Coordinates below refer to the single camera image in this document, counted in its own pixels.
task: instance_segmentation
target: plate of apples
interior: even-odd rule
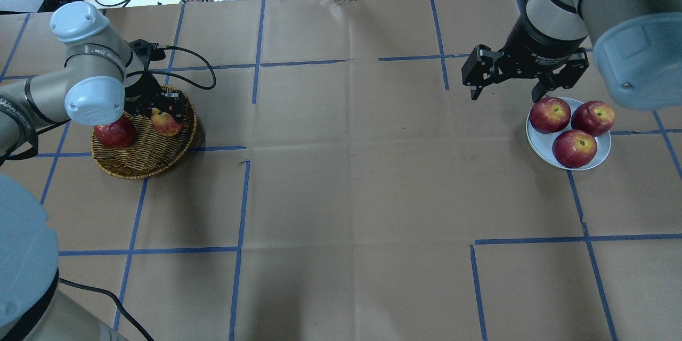
[[[526,135],[538,156],[556,168],[586,171],[611,150],[615,113],[604,101],[543,98],[526,119]]]

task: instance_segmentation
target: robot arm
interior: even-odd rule
[[[67,46],[63,69],[0,87],[0,154],[25,142],[37,147],[36,130],[72,119],[84,125],[113,123],[124,112],[125,87],[143,62],[94,6],[70,3],[50,27]]]
[[[638,110],[682,105],[682,0],[521,0],[521,8],[504,47],[477,45],[463,66],[472,99],[512,77],[539,80],[534,101],[571,88],[587,69],[579,46],[589,36],[617,103]]]

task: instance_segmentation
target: plate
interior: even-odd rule
[[[571,115],[573,115],[573,111],[575,111],[575,109],[582,105],[582,102],[578,100],[568,98],[560,99],[566,101],[568,106],[571,107]],[[567,125],[567,127],[560,132],[553,134],[541,134],[540,132],[536,131],[535,128],[533,128],[533,125],[531,125],[530,113],[528,113],[528,117],[526,118],[526,136],[528,136],[528,142],[531,144],[531,148],[533,148],[533,151],[535,151],[535,153],[538,154],[541,159],[547,161],[553,166],[556,166],[556,168],[566,169],[567,171],[587,171],[587,169],[594,168],[606,159],[606,156],[608,156],[608,153],[611,150],[610,132],[606,132],[605,134],[595,137],[595,140],[597,140],[597,154],[595,155],[595,158],[592,159],[592,161],[590,161],[586,166],[582,166],[580,168],[566,168],[565,166],[561,165],[558,161],[556,161],[556,158],[552,153],[552,144],[554,144],[554,140],[556,137],[558,137],[558,135],[569,130],[571,130],[571,124]]]

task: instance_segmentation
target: basket of fruit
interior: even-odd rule
[[[175,91],[168,86],[161,89]],[[90,140],[95,163],[105,173],[127,180],[169,169],[187,152],[197,132],[192,101],[182,96],[182,103],[181,116],[151,108],[151,117],[125,112],[111,125],[95,125]]]
[[[615,113],[604,101],[544,98],[531,108],[526,135],[541,159],[567,171],[601,164],[611,150]]]

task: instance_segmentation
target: apple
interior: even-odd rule
[[[533,104],[529,120],[541,134],[553,134],[567,127],[571,107],[560,98],[544,98]]]
[[[604,101],[588,101],[579,106],[571,117],[571,127],[595,137],[605,134],[616,121],[616,113]]]
[[[157,108],[151,108],[151,125],[160,135],[172,137],[177,135],[185,126],[185,122],[178,123],[170,113]]]
[[[93,129],[95,137],[105,147],[124,148],[137,138],[135,125],[125,116],[109,125],[95,125]]]
[[[585,131],[571,129],[558,135],[552,144],[552,153],[566,168],[580,168],[595,158],[597,140]]]

